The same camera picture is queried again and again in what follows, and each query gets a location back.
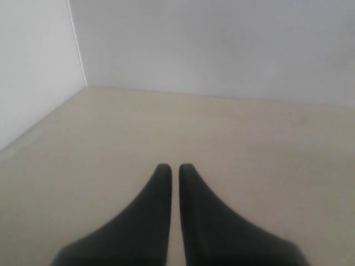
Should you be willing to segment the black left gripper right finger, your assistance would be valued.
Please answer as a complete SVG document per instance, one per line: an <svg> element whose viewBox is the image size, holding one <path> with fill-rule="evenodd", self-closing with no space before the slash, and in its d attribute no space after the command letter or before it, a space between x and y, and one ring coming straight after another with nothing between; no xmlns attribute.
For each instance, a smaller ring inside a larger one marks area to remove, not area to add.
<svg viewBox="0 0 355 266"><path fill-rule="evenodd" d="M179 167L179 200L186 265L305 264L295 244L234 212L189 163Z"/></svg>

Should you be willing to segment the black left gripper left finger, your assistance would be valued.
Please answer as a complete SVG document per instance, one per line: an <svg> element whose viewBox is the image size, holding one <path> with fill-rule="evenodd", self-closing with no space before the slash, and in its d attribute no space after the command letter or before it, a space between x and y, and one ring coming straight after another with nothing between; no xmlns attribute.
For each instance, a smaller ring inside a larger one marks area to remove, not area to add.
<svg viewBox="0 0 355 266"><path fill-rule="evenodd" d="M124 210L61 249L52 265L166 265L171 202L171 167L161 163Z"/></svg>

